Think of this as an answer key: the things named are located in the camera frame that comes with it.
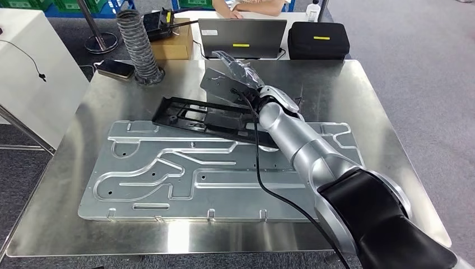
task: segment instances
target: person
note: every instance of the person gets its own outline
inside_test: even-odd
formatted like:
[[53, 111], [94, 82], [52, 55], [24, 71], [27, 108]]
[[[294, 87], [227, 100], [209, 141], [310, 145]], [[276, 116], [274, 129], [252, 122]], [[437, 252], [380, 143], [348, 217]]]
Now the person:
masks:
[[235, 0], [231, 6], [226, 0], [213, 0], [213, 7], [224, 18], [243, 18], [239, 11], [250, 11], [270, 16], [278, 16], [285, 3], [290, 0]]

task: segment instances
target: person's arm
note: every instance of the person's arm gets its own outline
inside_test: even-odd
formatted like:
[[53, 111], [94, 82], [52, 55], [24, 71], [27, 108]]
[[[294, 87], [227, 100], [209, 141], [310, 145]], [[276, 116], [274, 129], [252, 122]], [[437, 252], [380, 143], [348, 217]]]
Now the person's arm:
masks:
[[261, 3], [239, 3], [236, 5], [235, 10], [278, 16], [281, 13], [282, 7], [285, 3], [285, 0], [270, 0]]
[[224, 18], [243, 18], [238, 11], [232, 11], [225, 0], [213, 0], [213, 8]]

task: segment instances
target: laptop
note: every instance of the laptop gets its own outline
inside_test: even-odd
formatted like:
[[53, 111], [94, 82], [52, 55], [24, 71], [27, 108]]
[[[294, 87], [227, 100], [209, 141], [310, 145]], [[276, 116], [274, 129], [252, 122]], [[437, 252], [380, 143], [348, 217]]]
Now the laptop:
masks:
[[234, 58], [277, 58], [286, 20], [203, 18], [198, 20], [204, 56], [223, 50]]

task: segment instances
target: aluminum plate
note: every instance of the aluminum plate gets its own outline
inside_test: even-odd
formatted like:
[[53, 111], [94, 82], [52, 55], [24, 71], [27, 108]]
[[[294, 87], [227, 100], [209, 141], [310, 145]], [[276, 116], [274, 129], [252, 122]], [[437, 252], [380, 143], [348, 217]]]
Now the aluminum plate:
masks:
[[[309, 123], [363, 165], [348, 124]], [[104, 221], [306, 221], [260, 189], [254, 145], [150, 121], [115, 122], [78, 209]], [[280, 151], [260, 150], [264, 185], [315, 216], [311, 193]]]

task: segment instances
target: gray carpet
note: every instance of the gray carpet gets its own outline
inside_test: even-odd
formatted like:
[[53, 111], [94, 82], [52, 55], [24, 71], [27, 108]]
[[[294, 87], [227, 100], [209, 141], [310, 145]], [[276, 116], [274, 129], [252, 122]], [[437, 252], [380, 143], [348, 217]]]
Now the gray carpet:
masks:
[[[299, 1], [296, 11], [305, 10], [310, 0]], [[169, 7], [163, 0], [136, 0], [141, 12]], [[326, 21], [331, 16], [325, 12]], [[84, 40], [91, 35], [84, 19], [50, 18], [50, 23], [65, 43], [79, 65], [91, 64], [102, 59], [129, 59], [128, 53], [120, 43], [116, 50], [105, 55], [93, 55], [83, 48]], [[96, 20], [99, 29], [120, 36], [115, 20]], [[81, 67], [86, 77], [92, 77], [91, 68]], [[34, 145], [34, 143], [11, 126], [0, 125], [0, 144]], [[0, 242], [10, 232], [34, 185], [43, 172], [50, 156], [40, 151], [0, 150]], [[339, 262], [327, 262], [325, 258], [332, 252], [294, 252], [294, 253], [243, 253], [243, 254], [190, 254], [144, 256], [143, 260], [128, 260], [120, 256], [89, 257], [5, 257], [0, 269], [11, 268], [343, 268]], [[352, 268], [360, 268], [359, 261], [350, 257]]]
[[331, 0], [449, 233], [475, 264], [475, 3]]

